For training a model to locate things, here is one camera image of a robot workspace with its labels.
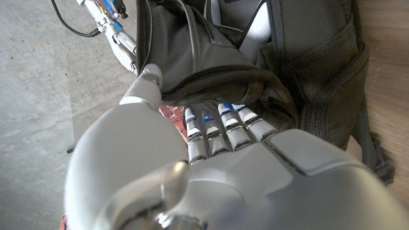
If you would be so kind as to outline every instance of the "silver metal part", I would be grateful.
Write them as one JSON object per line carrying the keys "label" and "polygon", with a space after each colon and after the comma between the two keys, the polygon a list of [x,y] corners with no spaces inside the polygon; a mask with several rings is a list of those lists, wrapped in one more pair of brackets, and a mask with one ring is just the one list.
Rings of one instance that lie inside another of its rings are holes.
{"label": "silver metal part", "polygon": [[236,151],[252,144],[251,138],[247,135],[230,108],[226,104],[221,103],[218,106],[218,110],[233,150]]}
{"label": "silver metal part", "polygon": [[210,156],[212,157],[219,153],[228,152],[229,148],[211,114],[207,111],[203,111],[202,117],[206,139],[209,144]]}
{"label": "silver metal part", "polygon": [[179,203],[185,194],[188,178],[189,167],[181,161],[165,165],[135,180],[109,199],[96,218],[93,229],[120,229],[135,216],[154,222],[154,216]]}
{"label": "silver metal part", "polygon": [[129,36],[124,31],[120,31],[116,34],[116,36],[118,37],[118,40],[121,42],[121,44],[123,44],[130,52],[135,54],[136,42],[131,36]]}
{"label": "silver metal part", "polygon": [[142,74],[125,93],[120,105],[142,103],[157,111],[162,100],[161,82],[163,82],[163,76],[160,68],[155,64],[146,65]]}
{"label": "silver metal part", "polygon": [[186,129],[187,129],[187,149],[189,153],[189,163],[193,164],[197,160],[208,158],[207,142],[205,141],[201,127],[197,118],[193,115],[190,108],[185,109]]}
{"label": "silver metal part", "polygon": [[166,230],[204,230],[198,218],[188,215],[174,214],[163,216],[159,219],[159,224]]}
{"label": "silver metal part", "polygon": [[232,106],[255,140],[262,141],[269,135],[277,133],[277,130],[272,125],[261,119],[249,108],[246,108],[245,105]]}

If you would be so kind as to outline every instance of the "backpack strap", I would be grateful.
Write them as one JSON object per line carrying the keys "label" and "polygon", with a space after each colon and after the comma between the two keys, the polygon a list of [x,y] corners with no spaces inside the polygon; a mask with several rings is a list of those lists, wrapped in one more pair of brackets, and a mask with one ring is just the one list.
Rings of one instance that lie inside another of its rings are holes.
{"label": "backpack strap", "polygon": [[365,98],[351,134],[362,148],[362,162],[372,169],[385,185],[393,183],[395,168],[383,154],[380,141],[371,137]]}

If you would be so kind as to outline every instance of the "wooden surface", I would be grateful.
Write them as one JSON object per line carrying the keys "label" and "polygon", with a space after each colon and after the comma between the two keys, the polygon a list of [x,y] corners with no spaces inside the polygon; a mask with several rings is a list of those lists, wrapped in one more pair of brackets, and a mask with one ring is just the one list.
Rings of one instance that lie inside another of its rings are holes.
{"label": "wooden surface", "polygon": [[366,80],[372,132],[396,167],[392,193],[409,209],[409,0],[359,0],[370,46]]}

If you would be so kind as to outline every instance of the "black bag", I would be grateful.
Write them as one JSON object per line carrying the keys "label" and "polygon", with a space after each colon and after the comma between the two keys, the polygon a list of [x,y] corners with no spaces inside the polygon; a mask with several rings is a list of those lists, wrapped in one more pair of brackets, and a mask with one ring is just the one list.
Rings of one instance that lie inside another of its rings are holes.
{"label": "black bag", "polygon": [[369,134],[354,0],[137,1],[137,45],[139,71],[162,69],[165,104],[246,104],[278,130],[344,149],[352,134],[363,162],[392,183]]}

